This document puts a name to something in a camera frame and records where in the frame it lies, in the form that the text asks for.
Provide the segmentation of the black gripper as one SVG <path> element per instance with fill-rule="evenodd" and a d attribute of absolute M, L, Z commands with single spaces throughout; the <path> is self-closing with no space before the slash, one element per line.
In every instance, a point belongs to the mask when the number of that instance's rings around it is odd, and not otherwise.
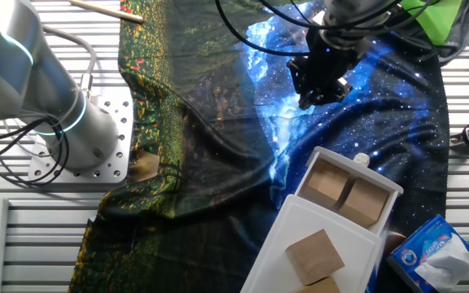
<path fill-rule="evenodd" d="M 296 56 L 287 62 L 295 91 L 300 96 L 299 108 L 311 106 L 314 87 L 315 102 L 341 102 L 351 91 L 343 75 L 353 69 L 370 49 L 364 37 L 345 40 L 327 36 L 325 31 L 310 28 L 306 41 L 308 57 Z"/>

